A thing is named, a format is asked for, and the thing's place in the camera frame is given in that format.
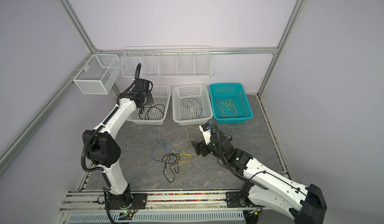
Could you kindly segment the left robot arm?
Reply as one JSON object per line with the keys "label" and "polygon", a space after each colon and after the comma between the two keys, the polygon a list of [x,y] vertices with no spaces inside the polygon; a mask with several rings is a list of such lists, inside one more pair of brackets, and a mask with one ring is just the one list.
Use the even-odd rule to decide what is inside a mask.
{"label": "left robot arm", "polygon": [[140,78],[141,67],[142,64],[139,63],[133,83],[118,95],[116,105],[108,116],[94,129],[85,130],[82,135],[83,171],[99,171],[107,184],[104,188],[106,201],[111,198],[112,201],[122,204],[123,208],[132,205],[133,197],[120,167],[121,148],[115,139],[124,122],[134,111],[153,103],[153,83]]}

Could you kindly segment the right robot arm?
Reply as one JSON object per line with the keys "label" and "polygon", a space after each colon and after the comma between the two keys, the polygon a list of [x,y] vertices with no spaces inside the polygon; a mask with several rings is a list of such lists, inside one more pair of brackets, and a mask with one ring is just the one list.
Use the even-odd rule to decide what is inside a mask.
{"label": "right robot arm", "polygon": [[203,136],[203,140],[191,142],[196,154],[215,156],[225,169],[244,181],[240,195],[246,201],[284,214],[296,224],[324,222],[327,204],[318,186],[305,186],[278,174],[251,154],[235,148],[220,131],[207,131]]}

